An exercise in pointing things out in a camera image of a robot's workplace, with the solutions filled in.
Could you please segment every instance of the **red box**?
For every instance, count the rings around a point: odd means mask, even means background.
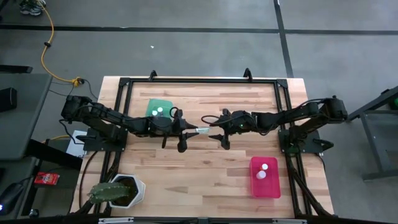
[[[267,164],[266,177],[257,179],[261,165]],[[274,157],[253,157],[250,160],[250,181],[253,197],[280,198],[278,161]]]
[[[56,185],[60,176],[53,173],[38,172],[35,178],[35,184]]]

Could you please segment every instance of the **pink plastic bin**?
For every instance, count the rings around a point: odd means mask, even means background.
[[[267,176],[257,179],[261,165],[267,164]],[[274,157],[253,157],[250,160],[251,193],[253,197],[280,198],[278,161]]]

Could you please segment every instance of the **floor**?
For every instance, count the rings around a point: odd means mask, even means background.
[[[280,5],[276,0],[47,3],[56,26],[105,27],[57,31],[45,59],[61,77],[89,80],[96,95],[105,75],[149,75],[156,70],[165,76],[240,77],[249,67],[255,77],[304,78],[309,98],[337,95],[352,112],[398,83],[395,0],[279,0]],[[45,16],[20,15],[13,1],[1,14],[2,24],[49,25]],[[286,30],[279,33],[283,26]],[[110,32],[106,27],[127,28]],[[0,63],[30,65],[34,73],[44,73],[40,54],[50,32],[21,29],[29,27],[1,29]],[[68,94],[71,87],[53,84],[51,89]],[[73,94],[90,92],[83,86]],[[57,122],[63,101],[63,96],[49,93],[34,139],[64,134]],[[320,133],[335,143],[324,156],[335,213],[398,222],[398,178],[366,183],[361,179],[376,165],[360,121],[325,126]]]

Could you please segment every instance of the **green tray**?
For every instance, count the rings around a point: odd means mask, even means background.
[[[172,107],[173,103],[171,101],[150,99],[145,116],[163,116],[171,118],[170,110]]]

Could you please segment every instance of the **white pot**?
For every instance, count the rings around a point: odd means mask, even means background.
[[[113,202],[109,202],[109,205],[113,208],[130,208],[133,205],[138,204],[144,199],[144,193],[145,193],[145,184],[139,180],[135,175],[127,175],[127,174],[118,174],[114,177],[113,180],[111,180],[111,183],[117,182],[117,180],[123,178],[123,177],[132,177],[134,178],[134,181],[136,182],[138,193],[137,195],[131,200],[130,204],[128,206],[119,206],[115,205]]]

